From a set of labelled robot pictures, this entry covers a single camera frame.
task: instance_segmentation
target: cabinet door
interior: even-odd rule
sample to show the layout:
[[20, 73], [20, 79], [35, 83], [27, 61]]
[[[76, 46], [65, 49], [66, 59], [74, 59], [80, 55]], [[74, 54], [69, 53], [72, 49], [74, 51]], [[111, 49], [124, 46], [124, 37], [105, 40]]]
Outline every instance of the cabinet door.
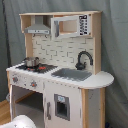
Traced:
[[89, 35], [91, 32], [90, 19], [89, 15], [51, 18], [52, 39]]
[[45, 83], [45, 128], [82, 128], [81, 91], [59, 83]]

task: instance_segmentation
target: knob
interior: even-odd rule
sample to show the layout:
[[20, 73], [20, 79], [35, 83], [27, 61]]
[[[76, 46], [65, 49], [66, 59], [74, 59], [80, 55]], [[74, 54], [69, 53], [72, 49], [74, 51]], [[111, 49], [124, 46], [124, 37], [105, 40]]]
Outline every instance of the knob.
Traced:
[[17, 77], [14, 77], [13, 78], [13, 82], [16, 83], [18, 81], [18, 78]]
[[31, 86], [32, 86], [32, 87], [36, 87], [36, 86], [37, 86], [36, 82], [32, 82], [32, 83], [31, 83]]

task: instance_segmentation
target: faucet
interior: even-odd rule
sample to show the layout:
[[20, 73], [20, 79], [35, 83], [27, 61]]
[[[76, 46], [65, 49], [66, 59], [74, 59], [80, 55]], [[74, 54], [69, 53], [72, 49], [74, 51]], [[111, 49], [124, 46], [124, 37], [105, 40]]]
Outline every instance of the faucet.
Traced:
[[78, 63], [76, 64], [77, 70], [83, 70], [83, 69], [85, 69], [85, 67], [86, 67], [86, 62], [85, 62], [84, 64], [82, 64], [82, 63], [80, 62], [81, 55], [83, 55], [83, 54], [86, 54], [86, 55], [89, 57], [89, 59], [90, 59], [90, 65], [93, 65], [92, 56], [91, 56], [88, 52], [82, 51], [82, 52], [80, 52], [80, 53], [78, 54]]

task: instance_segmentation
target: countertop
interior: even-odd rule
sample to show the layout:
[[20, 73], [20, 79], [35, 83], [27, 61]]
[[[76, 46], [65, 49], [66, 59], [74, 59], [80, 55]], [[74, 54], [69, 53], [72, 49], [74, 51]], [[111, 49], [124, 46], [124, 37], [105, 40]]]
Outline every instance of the countertop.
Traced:
[[24, 73], [26, 75], [39, 77], [39, 78], [42, 78], [44, 80], [49, 80], [49, 81], [54, 81], [54, 82], [56, 81], [58, 83], [63, 83], [63, 84], [70, 84], [70, 86], [83, 88], [83, 89], [96, 89], [96, 88], [107, 87], [107, 86], [111, 85], [114, 81], [114, 77], [111, 74], [104, 72], [104, 71], [100, 71], [96, 75], [91, 75], [90, 77], [88, 77], [84, 81], [72, 81], [72, 80], [68, 80], [68, 79], [53, 77], [51, 75], [53, 72], [55, 72], [61, 68], [64, 68], [61, 66], [58, 66], [57, 68], [55, 68], [55, 69], [53, 69], [47, 73], [38, 74], [38, 73], [28, 72], [25, 70], [19, 70], [19, 69], [15, 68], [15, 67], [20, 66], [20, 65], [22, 65], [22, 64], [7, 68], [6, 71], [15, 71], [17, 73]]

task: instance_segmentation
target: handle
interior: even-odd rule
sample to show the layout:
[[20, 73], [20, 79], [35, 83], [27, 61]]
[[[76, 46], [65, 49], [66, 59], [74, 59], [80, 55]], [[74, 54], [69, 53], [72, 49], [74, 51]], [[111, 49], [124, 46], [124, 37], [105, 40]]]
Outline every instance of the handle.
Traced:
[[51, 120], [51, 115], [49, 113], [49, 108], [50, 108], [50, 102], [47, 103], [47, 117], [48, 117], [48, 120]]
[[55, 24], [55, 37], [58, 37], [59, 36], [59, 21], [54, 21], [54, 24]]
[[39, 60], [39, 57], [35, 57], [36, 60]]

